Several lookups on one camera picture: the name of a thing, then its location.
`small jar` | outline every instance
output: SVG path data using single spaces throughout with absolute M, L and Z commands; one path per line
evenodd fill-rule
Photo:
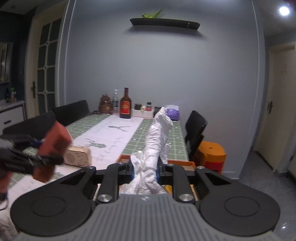
M 161 109 L 161 106 L 155 106 L 153 111 L 153 117 L 155 117 L 156 113 L 159 112 Z
M 152 111 L 151 102 L 147 102 L 146 110 L 145 111 Z
M 142 104 L 136 103 L 135 110 L 141 110 Z

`tiled floor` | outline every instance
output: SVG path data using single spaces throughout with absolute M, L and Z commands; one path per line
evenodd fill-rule
M 241 173 L 240 182 L 272 196 L 279 204 L 281 216 L 274 230 L 284 241 L 296 240 L 296 180 L 276 177 L 256 153 L 251 152 Z

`chair backrest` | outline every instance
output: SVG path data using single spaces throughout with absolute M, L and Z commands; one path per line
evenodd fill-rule
M 3 130 L 3 134 L 30 135 L 37 140 L 41 140 L 51 129 L 55 121 L 56 117 L 54 112 L 49 111 L 43 115 L 39 115 L 18 124 L 9 126 Z
M 86 100 L 81 100 L 72 104 L 63 105 L 53 109 L 57 121 L 67 126 L 89 114 L 89 106 Z
M 207 121 L 198 112 L 193 110 L 186 122 L 185 129 L 187 135 L 185 137 L 185 143 L 189 141 L 190 151 L 188 153 L 189 159 L 191 159 L 200 143 L 203 140 L 202 132 L 207 126 Z

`bottle label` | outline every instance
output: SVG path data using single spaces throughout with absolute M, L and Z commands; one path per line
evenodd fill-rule
M 130 114 L 130 102 L 122 101 L 121 102 L 121 114 L 129 115 Z
M 118 107 L 118 101 L 113 101 L 112 104 L 113 104 L 113 107 Z

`plastic water bottle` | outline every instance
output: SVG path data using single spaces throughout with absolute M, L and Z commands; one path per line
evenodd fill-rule
M 118 115 L 119 111 L 118 111 L 118 97 L 117 97 L 117 91 L 118 90 L 114 90 L 114 95 L 113 95 L 113 99 L 112 99 L 112 104 L 113 104 L 113 113 Z

